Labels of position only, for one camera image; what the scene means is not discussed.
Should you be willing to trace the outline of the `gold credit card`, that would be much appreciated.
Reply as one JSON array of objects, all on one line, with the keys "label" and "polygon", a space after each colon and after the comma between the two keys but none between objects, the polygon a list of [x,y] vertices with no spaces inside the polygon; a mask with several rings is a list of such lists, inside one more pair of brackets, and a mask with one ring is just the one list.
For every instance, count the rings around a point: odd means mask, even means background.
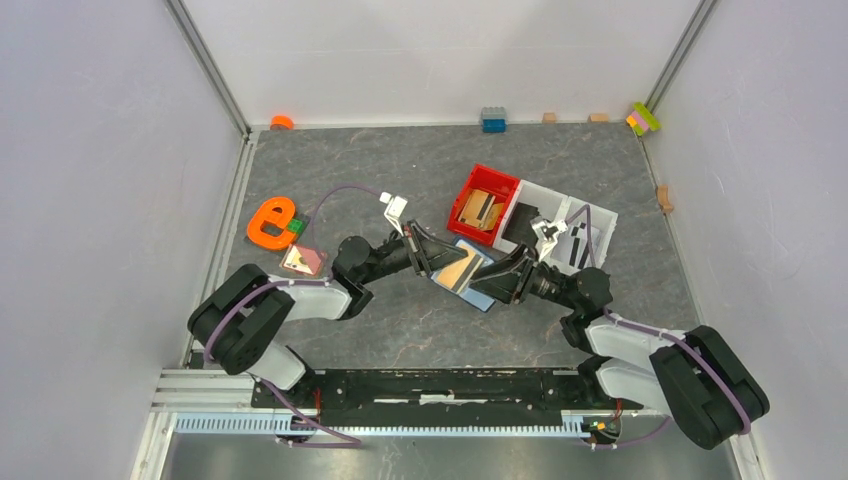
[{"label": "gold credit card", "polygon": [[484,258],[481,255],[469,253],[466,258],[440,270],[435,281],[446,289],[459,294],[483,262]]}]

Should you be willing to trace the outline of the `navy blue card holder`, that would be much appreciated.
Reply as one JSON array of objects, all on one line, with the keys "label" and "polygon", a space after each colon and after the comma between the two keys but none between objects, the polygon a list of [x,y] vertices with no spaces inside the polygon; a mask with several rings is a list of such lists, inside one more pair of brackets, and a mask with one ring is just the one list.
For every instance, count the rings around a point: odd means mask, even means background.
[{"label": "navy blue card holder", "polygon": [[494,259],[470,241],[456,237],[453,245],[465,251],[467,255],[440,270],[434,271],[430,279],[441,288],[458,296],[481,312],[488,312],[495,299],[470,287],[474,273],[494,262]]}]

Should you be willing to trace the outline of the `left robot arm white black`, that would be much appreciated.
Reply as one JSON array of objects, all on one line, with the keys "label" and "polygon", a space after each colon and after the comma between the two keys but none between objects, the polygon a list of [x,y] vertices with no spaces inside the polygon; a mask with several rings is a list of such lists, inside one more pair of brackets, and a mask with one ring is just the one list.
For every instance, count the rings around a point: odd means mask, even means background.
[{"label": "left robot arm white black", "polygon": [[349,236],[327,279],[277,278],[256,264],[239,267],[192,312],[187,329],[203,345],[205,362],[269,382],[288,406],[302,407],[313,397],[314,381],[306,362],[277,340],[284,322],[351,319],[373,298],[367,284],[406,269],[426,277],[467,256],[414,220],[377,247]]}]

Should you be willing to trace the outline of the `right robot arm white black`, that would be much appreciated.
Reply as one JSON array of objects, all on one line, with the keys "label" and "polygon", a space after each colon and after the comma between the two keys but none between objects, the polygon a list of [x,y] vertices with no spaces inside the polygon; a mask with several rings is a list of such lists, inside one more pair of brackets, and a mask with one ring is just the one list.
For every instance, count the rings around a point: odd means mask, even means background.
[{"label": "right robot arm white black", "polygon": [[474,273],[469,285],[505,304],[532,295],[569,309],[560,325],[567,342],[589,355],[578,368],[577,392],[591,408],[633,401],[669,417],[706,450],[749,433],[771,409],[716,329],[664,330],[622,317],[608,307],[610,276],[599,268],[566,274],[519,246]]}]

